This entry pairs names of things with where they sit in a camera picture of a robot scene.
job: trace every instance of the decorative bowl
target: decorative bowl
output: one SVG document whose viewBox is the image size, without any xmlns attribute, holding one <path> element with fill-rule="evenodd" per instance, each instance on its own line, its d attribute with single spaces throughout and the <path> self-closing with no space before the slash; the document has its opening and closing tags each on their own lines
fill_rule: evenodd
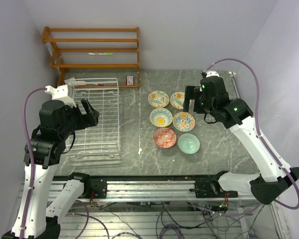
<svg viewBox="0 0 299 239">
<path fill-rule="evenodd" d="M 173 125 L 179 131 L 189 132 L 195 126 L 195 119 L 190 113 L 179 112 L 173 118 Z"/>
<path fill-rule="evenodd" d="M 173 115 L 165 108 L 157 108 L 150 113 L 149 119 L 157 127 L 167 127 L 173 121 Z"/>
<path fill-rule="evenodd" d="M 171 128 L 158 128 L 154 132 L 153 139 L 160 148 L 172 148 L 176 144 L 176 133 Z"/>
<path fill-rule="evenodd" d="M 185 93 L 184 92 L 175 92 L 169 98 L 171 105 L 179 110 L 183 109 L 183 104 L 185 100 Z"/>
<path fill-rule="evenodd" d="M 199 150 L 200 142 L 195 135 L 185 133 L 178 138 L 177 145 L 184 153 L 193 154 Z"/>
<path fill-rule="evenodd" d="M 148 101 L 155 108 L 164 108 L 169 103 L 169 97 L 163 91 L 153 91 L 150 93 Z"/>
</svg>

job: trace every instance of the wire rack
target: wire rack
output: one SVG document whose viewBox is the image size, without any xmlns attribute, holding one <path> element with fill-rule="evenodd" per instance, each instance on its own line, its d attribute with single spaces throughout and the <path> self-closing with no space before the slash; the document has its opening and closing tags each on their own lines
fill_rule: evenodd
<svg viewBox="0 0 299 239">
<path fill-rule="evenodd" d="M 117 78 L 73 79 L 71 97 L 85 114 L 81 99 L 88 99 L 91 106 L 100 113 L 97 126 L 76 131 L 76 138 L 68 155 L 83 157 L 107 155 L 114 157 L 120 152 L 119 84 Z M 66 151 L 73 136 L 66 141 Z"/>
</svg>

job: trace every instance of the gray marble tabletop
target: gray marble tabletop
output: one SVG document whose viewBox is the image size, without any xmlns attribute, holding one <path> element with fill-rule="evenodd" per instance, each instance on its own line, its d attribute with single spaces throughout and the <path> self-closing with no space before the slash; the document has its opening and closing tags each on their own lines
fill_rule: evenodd
<svg viewBox="0 0 299 239">
<path fill-rule="evenodd" d="M 229 73 L 218 73 L 224 79 L 230 98 L 237 97 Z M 127 71 L 70 72 L 66 77 L 115 77 L 124 84 L 128 75 L 136 77 L 135 73 Z M 257 166 L 241 142 L 221 123 L 206 124 L 203 115 L 193 113 L 193 105 L 189 112 L 195 117 L 196 125 L 190 133 L 198 137 L 199 151 L 189 155 L 180 151 L 177 144 L 170 149 L 162 149 L 155 145 L 153 133 L 157 127 L 149 119 L 154 107 L 148 103 L 148 95 L 160 90 L 171 96 L 174 92 L 184 91 L 186 85 L 198 86 L 200 79 L 200 71 L 142 70 L 140 89 L 120 89 L 120 156 L 63 156 L 57 175 L 69 175 L 72 172 L 90 175 L 193 175 L 215 174 L 221 170 L 256 173 Z M 173 115 L 180 112 L 171 104 L 166 108 Z M 177 138 L 183 134 L 172 124 L 169 127 L 176 132 Z"/>
</svg>

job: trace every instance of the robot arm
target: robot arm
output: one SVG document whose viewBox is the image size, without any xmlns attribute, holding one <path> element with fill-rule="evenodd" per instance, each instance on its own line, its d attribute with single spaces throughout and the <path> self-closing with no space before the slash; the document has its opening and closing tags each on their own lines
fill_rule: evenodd
<svg viewBox="0 0 299 239">
<path fill-rule="evenodd" d="M 205 114 L 204 120 L 207 123 L 223 123 L 241 141 L 259 168 L 260 174 L 254 175 L 222 172 L 217 178 L 219 187 L 222 190 L 250 193 L 261 203 L 270 204 L 291 186 L 290 179 L 257 135 L 253 112 L 242 99 L 229 100 L 222 78 L 218 76 L 206 77 L 203 74 L 199 87 L 187 86 L 184 112 L 188 112 L 191 99 L 195 100 L 194 112 Z M 215 121 L 206 121 L 207 114 L 211 114 Z M 299 168 L 291 168 L 278 155 L 267 138 L 263 134 L 261 137 L 280 159 L 280 162 L 292 175 L 293 179 L 298 180 Z"/>
<path fill-rule="evenodd" d="M 47 208 L 48 195 L 53 176 L 58 168 L 60 157 L 65 149 L 65 140 L 76 130 L 96 126 L 99 112 L 94 110 L 86 99 L 81 103 L 86 111 L 82 114 L 78 105 L 68 96 L 68 86 L 57 89 L 48 86 L 46 93 L 52 100 L 45 102 L 39 112 L 40 125 L 32 132 L 31 145 L 34 155 L 34 184 L 29 189 L 31 177 L 30 156 L 25 146 L 25 182 L 20 210 L 12 230 L 2 239 L 18 239 L 21 230 L 23 238 L 56 239 L 60 233 L 60 221 L 80 196 L 91 193 L 90 176 L 72 173 L 64 189 Z M 28 207 L 25 227 L 21 228 L 24 208 Z"/>
</svg>

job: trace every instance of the green object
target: green object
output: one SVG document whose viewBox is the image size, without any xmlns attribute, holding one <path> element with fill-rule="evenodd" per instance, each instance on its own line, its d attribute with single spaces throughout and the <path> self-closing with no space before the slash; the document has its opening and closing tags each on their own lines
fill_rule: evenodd
<svg viewBox="0 0 299 239">
<path fill-rule="evenodd" d="M 199 150 L 200 142 L 195 135 L 185 133 L 178 138 L 177 145 L 184 153 L 194 154 Z"/>
</svg>

